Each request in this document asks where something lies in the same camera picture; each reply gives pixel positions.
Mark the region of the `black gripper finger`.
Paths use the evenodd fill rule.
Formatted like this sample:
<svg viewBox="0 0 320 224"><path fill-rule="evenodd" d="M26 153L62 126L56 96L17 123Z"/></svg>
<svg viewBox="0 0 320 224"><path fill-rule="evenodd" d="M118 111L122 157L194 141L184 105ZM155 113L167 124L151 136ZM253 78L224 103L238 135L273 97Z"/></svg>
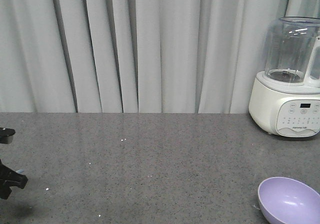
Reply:
<svg viewBox="0 0 320 224"><path fill-rule="evenodd" d="M10 144L15 133L15 129L0 127L0 143Z"/></svg>
<svg viewBox="0 0 320 224"><path fill-rule="evenodd" d="M0 198L7 200L12 192L11 187L24 189L28 182L25 175L19 174L14 170L0 163Z"/></svg>

